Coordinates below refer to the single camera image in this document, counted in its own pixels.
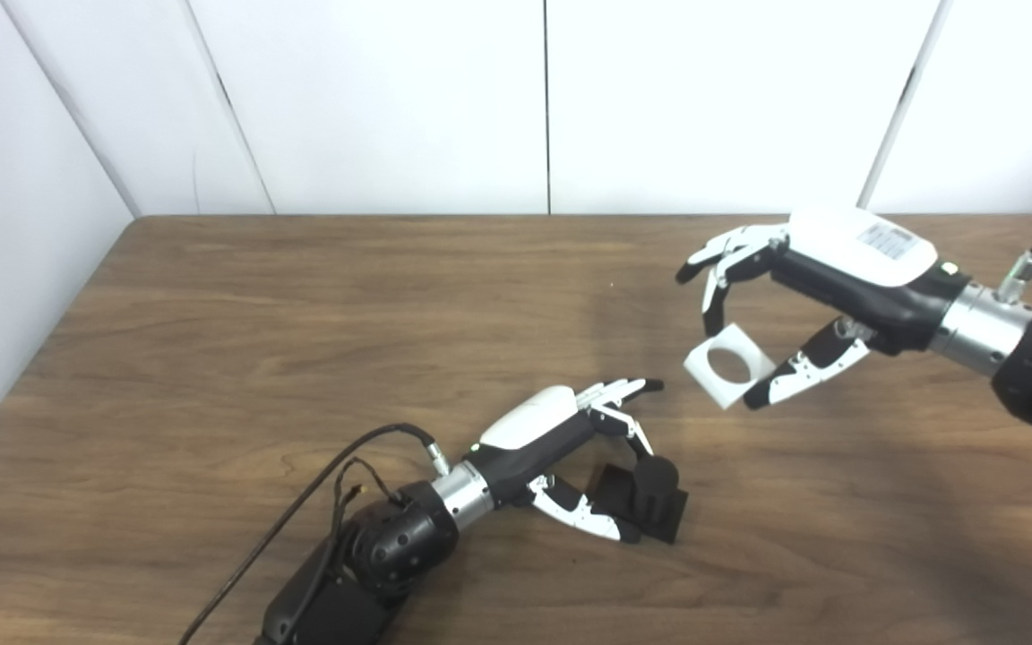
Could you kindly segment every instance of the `wall seam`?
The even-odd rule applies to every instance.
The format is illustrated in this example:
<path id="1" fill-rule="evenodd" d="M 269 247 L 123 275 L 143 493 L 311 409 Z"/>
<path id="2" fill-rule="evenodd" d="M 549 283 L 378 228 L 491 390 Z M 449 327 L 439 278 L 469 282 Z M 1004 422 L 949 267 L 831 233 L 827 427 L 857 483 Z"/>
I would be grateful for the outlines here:
<path id="1" fill-rule="evenodd" d="M 86 141 L 86 146 L 90 148 L 91 153 L 94 155 L 94 159 L 97 160 L 98 164 L 102 166 L 102 172 L 105 173 L 106 179 L 114 185 L 115 191 L 119 192 L 119 197 L 123 200 L 123 203 L 126 203 L 126 208 L 130 209 L 130 217 L 132 217 L 133 220 L 137 220 L 140 216 L 142 216 L 142 213 L 140 213 L 140 209 L 138 208 L 138 202 L 134 200 L 134 197 L 132 197 L 130 193 L 130 189 L 126 187 L 122 176 L 119 175 L 118 168 L 114 166 L 110 160 L 102 154 L 101 150 L 99 150 L 98 144 L 94 142 L 94 137 L 90 134 L 89 128 L 85 125 L 85 118 L 78 110 L 78 107 L 74 105 L 73 98 L 70 97 L 70 93 L 67 92 L 65 87 L 54 77 L 54 73 L 51 71 L 50 66 L 42 61 L 39 55 L 37 55 L 37 50 L 34 49 L 34 43 L 28 36 L 26 36 L 24 28 L 22 28 L 22 25 L 18 22 L 18 17 L 10 8 L 10 5 L 7 4 L 7 0 L 0 0 L 0 7 L 3 7 L 3 11 L 5 12 L 5 15 L 7 15 L 7 20 L 10 21 L 10 24 L 13 25 L 13 29 L 15 29 L 18 36 L 21 37 L 22 41 L 24 41 L 26 51 L 28 51 L 31 57 L 34 58 L 34 63 L 36 63 L 37 68 L 41 70 L 42 76 L 45 77 L 45 82 L 50 83 L 52 89 L 54 89 L 54 94 L 58 95 L 58 101 L 62 102 L 63 109 L 66 110 L 66 114 L 70 115 L 70 121 L 72 121 L 74 127 L 78 129 L 78 134 L 82 134 L 83 139 Z"/>
<path id="2" fill-rule="evenodd" d="M 918 85 L 922 82 L 922 72 L 927 68 L 927 63 L 930 62 L 930 55 L 934 53 L 934 45 L 938 43 L 938 36 L 940 36 L 942 28 L 946 24 L 946 15 L 949 13 L 952 4 L 954 4 L 954 0 L 939 0 L 938 7 L 934 9 L 934 15 L 930 18 L 927 34 L 922 39 L 922 46 L 918 47 L 918 53 L 913 57 L 913 65 L 910 66 L 910 73 L 906 74 L 906 85 L 902 87 L 902 93 L 898 98 L 897 105 L 894 106 L 894 114 L 890 118 L 886 131 L 878 143 L 878 151 L 875 153 L 871 170 L 867 172 L 867 179 L 863 183 L 863 191 L 859 192 L 859 200 L 856 203 L 858 207 L 866 208 L 871 204 L 875 187 L 878 185 L 878 180 L 886 166 L 886 160 L 890 159 L 890 153 L 894 148 L 894 141 L 898 138 L 902 122 L 906 121 L 906 111 L 909 110 L 910 103 L 913 102 L 913 95 L 916 93 Z"/>

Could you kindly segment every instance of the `robot finger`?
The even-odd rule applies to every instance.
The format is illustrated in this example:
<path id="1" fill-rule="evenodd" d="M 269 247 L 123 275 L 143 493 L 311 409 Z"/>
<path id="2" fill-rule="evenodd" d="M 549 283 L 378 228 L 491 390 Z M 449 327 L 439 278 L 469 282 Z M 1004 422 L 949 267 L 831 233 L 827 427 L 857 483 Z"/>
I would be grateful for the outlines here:
<path id="1" fill-rule="evenodd" d="M 533 491 L 533 506 L 566 526 L 628 544 L 643 538 L 639 526 L 601 513 L 586 494 L 553 475 L 540 475 L 529 483 L 528 490 Z"/>
<path id="2" fill-rule="evenodd" d="M 746 407 L 757 410 L 778 404 L 847 370 L 871 354 L 871 349 L 857 335 L 863 329 L 844 318 L 832 320 L 804 343 L 798 354 L 750 386 L 743 395 Z"/>

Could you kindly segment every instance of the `metal cylinder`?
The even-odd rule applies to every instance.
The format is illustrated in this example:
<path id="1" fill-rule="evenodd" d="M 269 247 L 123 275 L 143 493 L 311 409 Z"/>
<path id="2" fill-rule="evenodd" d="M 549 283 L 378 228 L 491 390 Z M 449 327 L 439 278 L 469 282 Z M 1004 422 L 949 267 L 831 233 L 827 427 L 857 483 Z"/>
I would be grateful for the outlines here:
<path id="1" fill-rule="evenodd" d="M 1000 302 L 993 290 L 971 282 L 946 310 L 930 350 L 992 377 L 1014 352 L 1031 320 L 1031 305 Z"/>
<path id="2" fill-rule="evenodd" d="M 459 462 L 445 477 L 433 481 L 432 489 L 441 495 L 458 530 L 483 518 L 494 506 L 488 482 L 467 461 Z"/>

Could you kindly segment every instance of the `robot fingertip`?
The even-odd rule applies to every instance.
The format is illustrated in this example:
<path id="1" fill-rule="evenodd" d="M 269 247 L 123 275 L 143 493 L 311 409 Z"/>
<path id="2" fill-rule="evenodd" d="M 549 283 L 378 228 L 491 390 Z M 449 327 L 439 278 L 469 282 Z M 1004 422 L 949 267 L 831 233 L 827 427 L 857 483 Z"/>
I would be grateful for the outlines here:
<path id="1" fill-rule="evenodd" d="M 683 266 L 680 266 L 676 272 L 676 282 L 679 282 L 680 285 L 685 285 L 685 283 L 691 282 L 697 275 L 700 275 L 700 270 L 703 270 L 702 264 L 688 264 L 684 262 Z"/>

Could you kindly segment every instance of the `circular hole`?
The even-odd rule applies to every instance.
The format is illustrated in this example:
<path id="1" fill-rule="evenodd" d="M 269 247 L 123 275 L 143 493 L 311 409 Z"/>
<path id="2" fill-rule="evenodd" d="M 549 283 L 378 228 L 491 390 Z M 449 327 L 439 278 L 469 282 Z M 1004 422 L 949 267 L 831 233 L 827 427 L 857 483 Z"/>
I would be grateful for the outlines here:
<path id="1" fill-rule="evenodd" d="M 745 384 L 750 381 L 750 370 L 746 368 L 743 359 L 734 351 L 720 348 L 708 350 L 708 364 L 711 369 L 724 381 L 733 384 Z"/>

